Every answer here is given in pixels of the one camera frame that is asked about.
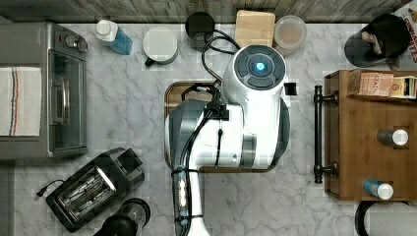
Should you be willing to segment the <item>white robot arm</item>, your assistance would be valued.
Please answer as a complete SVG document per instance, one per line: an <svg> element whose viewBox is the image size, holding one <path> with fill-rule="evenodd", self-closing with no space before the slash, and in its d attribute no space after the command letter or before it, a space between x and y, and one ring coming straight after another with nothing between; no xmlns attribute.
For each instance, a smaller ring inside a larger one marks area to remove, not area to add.
<svg viewBox="0 0 417 236"><path fill-rule="evenodd" d="M265 45L239 49L221 82L201 89L210 101L186 99L165 119L176 236L209 236L199 171L203 167L269 170L289 141L288 108L281 97L286 64Z"/></svg>

